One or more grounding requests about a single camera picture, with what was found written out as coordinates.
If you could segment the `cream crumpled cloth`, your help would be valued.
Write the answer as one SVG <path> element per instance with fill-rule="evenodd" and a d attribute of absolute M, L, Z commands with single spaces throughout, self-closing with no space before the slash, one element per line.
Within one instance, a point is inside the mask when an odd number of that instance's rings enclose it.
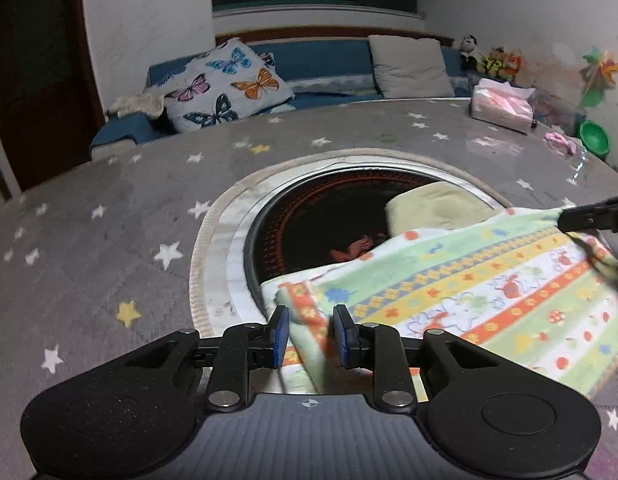
<path fill-rule="evenodd" d="M 149 119 L 157 119 L 164 112 L 164 94 L 145 92 L 135 96 L 122 96 L 108 108 L 107 116 L 123 118 L 142 114 Z"/>

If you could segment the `pink tissue pack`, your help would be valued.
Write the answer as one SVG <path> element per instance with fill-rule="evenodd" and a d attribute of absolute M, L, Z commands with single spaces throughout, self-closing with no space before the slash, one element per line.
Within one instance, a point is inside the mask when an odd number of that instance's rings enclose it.
<path fill-rule="evenodd" d="M 518 88 L 509 82 L 481 78 L 473 88 L 472 117 L 523 134 L 537 127 L 531 98 L 535 88 Z"/>

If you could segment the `green plastic bowl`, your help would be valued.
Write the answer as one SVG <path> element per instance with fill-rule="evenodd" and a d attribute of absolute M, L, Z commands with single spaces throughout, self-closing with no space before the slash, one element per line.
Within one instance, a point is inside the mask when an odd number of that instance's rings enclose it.
<path fill-rule="evenodd" d="M 579 138 L 584 147 L 601 160 L 610 153 L 612 144 L 606 130 L 592 120 L 585 120 L 579 127 Z"/>

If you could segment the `blue corner sofa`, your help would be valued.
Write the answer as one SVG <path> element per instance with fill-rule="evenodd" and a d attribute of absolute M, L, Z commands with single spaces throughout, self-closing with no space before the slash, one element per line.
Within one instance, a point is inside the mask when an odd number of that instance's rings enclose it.
<path fill-rule="evenodd" d="M 415 50 L 403 90 L 382 79 L 386 41 Z M 137 96 L 118 99 L 90 152 L 107 158 L 177 133 L 251 116 L 381 99 L 467 98 L 460 51 L 436 38 L 371 35 L 252 42 L 217 47 L 149 67 Z"/>

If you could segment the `colourful patterned children's garment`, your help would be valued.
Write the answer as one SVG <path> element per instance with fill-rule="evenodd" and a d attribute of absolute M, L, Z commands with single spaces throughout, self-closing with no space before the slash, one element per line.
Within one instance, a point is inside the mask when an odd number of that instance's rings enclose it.
<path fill-rule="evenodd" d="M 333 307 L 420 338 L 440 328 L 592 396 L 618 367 L 618 255 L 594 231 L 564 233 L 558 209 L 496 211 L 437 182 L 385 207 L 390 237 L 347 262 L 261 285 L 288 307 L 282 387 L 362 386 L 328 336 Z"/>

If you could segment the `yellow orange plush toys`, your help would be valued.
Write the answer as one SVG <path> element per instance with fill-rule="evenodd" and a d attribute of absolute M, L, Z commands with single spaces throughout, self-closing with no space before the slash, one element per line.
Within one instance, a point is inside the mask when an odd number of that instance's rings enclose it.
<path fill-rule="evenodd" d="M 493 48 L 478 62 L 478 73 L 488 78 L 514 84 L 522 68 L 522 52 L 519 49 L 507 51 L 503 47 Z"/>

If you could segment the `colourful pinwheel toy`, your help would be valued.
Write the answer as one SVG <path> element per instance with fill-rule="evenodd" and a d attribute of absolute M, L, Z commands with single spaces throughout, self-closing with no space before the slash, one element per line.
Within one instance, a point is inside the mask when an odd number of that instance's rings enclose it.
<path fill-rule="evenodd" d="M 586 67 L 580 70 L 583 89 L 580 96 L 580 107 L 597 107 L 605 99 L 608 90 L 616 88 L 618 62 L 609 51 L 601 51 L 593 47 L 584 57 Z"/>

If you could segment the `butterfly print pillow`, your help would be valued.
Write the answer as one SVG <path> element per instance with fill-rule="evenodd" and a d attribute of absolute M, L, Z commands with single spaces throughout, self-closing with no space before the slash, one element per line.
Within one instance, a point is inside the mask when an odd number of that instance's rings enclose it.
<path fill-rule="evenodd" d="M 148 91 L 164 94 L 179 133 L 248 118 L 294 97 L 274 68 L 238 38 L 195 56 Z"/>

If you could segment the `pink hair scrunchie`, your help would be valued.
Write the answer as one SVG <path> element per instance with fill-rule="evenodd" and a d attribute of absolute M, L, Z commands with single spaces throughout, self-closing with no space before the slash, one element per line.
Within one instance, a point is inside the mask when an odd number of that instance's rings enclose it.
<path fill-rule="evenodd" d="M 578 144 L 564 136 L 563 133 L 550 131 L 544 134 L 544 141 L 557 155 L 562 157 L 574 157 L 578 154 Z"/>

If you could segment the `grey plain pillow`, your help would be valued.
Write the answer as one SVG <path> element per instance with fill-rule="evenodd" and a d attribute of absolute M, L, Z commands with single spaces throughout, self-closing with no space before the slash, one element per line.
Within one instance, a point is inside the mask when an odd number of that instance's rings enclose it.
<path fill-rule="evenodd" d="M 453 98 L 440 42 L 371 35 L 374 79 L 385 99 Z"/>

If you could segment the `panda plush toy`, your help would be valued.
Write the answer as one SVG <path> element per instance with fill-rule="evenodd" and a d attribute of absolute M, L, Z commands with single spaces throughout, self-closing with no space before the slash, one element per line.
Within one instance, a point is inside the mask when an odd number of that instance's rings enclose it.
<path fill-rule="evenodd" d="M 460 43 L 461 70 L 464 72 L 484 72 L 484 55 L 478 50 L 475 36 L 465 35 Z"/>

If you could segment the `clear plastic storage box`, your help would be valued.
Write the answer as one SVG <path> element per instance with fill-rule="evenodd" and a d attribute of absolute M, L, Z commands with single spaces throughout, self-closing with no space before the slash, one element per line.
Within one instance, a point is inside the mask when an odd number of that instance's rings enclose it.
<path fill-rule="evenodd" d="M 536 122 L 554 130 L 560 129 L 567 136 L 578 136 L 580 125 L 586 120 L 582 108 L 540 88 L 534 90 L 529 102 Z"/>

